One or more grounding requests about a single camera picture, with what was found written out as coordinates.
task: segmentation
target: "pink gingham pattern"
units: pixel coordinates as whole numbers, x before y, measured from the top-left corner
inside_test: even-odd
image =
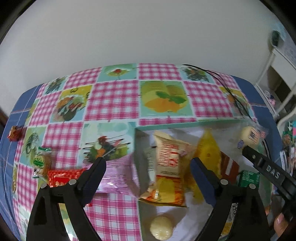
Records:
[[[140,241],[136,202],[124,194],[96,194],[84,210],[102,240]]]
[[[197,117],[233,117],[228,100],[214,84],[184,81]]]
[[[138,117],[138,80],[115,80],[94,85],[84,120],[132,119]]]
[[[139,64],[140,80],[181,80],[174,64]]]
[[[45,90],[45,88],[46,88],[47,85],[48,85],[48,83],[44,83],[44,84],[40,87],[40,89],[39,89],[39,91],[38,91],[38,94],[37,94],[37,96],[36,96],[36,99],[40,98],[40,97],[43,95],[43,92],[44,92],[44,90]]]
[[[17,201],[31,211],[37,195],[37,179],[32,178],[32,167],[21,163],[17,168]]]
[[[213,71],[215,73],[217,73],[219,76],[222,77],[222,80],[221,78],[217,75],[217,74],[213,74],[211,73],[213,76],[217,77],[225,86],[227,86],[228,88],[230,89],[237,89],[239,90],[239,86],[237,85],[236,81],[234,80],[234,78],[228,74],[223,74],[223,73],[220,73],[220,72],[216,72],[216,71]],[[215,81],[215,83],[218,85],[218,86],[223,86],[220,81],[218,81],[215,77],[213,77],[213,80]]]
[[[154,118],[154,119],[139,119],[140,126],[149,126],[149,125],[163,125],[171,123],[184,123],[184,122],[195,122],[196,118]]]
[[[87,69],[72,74],[64,85],[64,89],[71,89],[82,85],[89,85],[96,82],[101,68]]]
[[[20,139],[17,143],[17,149],[15,151],[15,159],[14,159],[15,163],[19,163],[19,161],[20,161],[20,155],[22,154],[23,144],[24,144],[24,139]]]
[[[75,167],[83,122],[49,124],[44,135],[43,146],[51,147],[53,168]]]
[[[61,91],[42,96],[34,110],[29,126],[48,124],[53,109],[56,107]]]
[[[12,198],[12,203],[13,203],[13,209],[15,211],[15,222],[17,224],[17,228],[19,229],[19,231],[21,231],[18,202],[17,202],[17,200],[15,200],[14,198]]]

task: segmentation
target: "green box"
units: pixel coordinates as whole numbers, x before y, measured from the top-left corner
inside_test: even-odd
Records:
[[[243,170],[239,176],[239,187],[246,187],[253,183],[257,188],[259,188],[260,173],[254,173],[250,171]]]

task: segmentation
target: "small red package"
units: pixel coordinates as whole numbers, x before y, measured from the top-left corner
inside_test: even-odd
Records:
[[[78,179],[85,170],[86,168],[77,170],[49,170],[47,174],[49,186],[63,186],[71,179]]]
[[[7,138],[10,141],[18,141],[22,137],[22,127],[12,126]]]

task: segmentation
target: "pink plastic bag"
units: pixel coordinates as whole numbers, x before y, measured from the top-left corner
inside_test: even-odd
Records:
[[[120,193],[138,197],[139,180],[133,153],[106,163],[106,172],[96,193]]]

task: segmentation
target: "white round snack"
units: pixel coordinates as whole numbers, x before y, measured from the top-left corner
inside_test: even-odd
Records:
[[[158,240],[167,240],[173,234],[173,224],[167,217],[158,216],[151,222],[150,232]]]

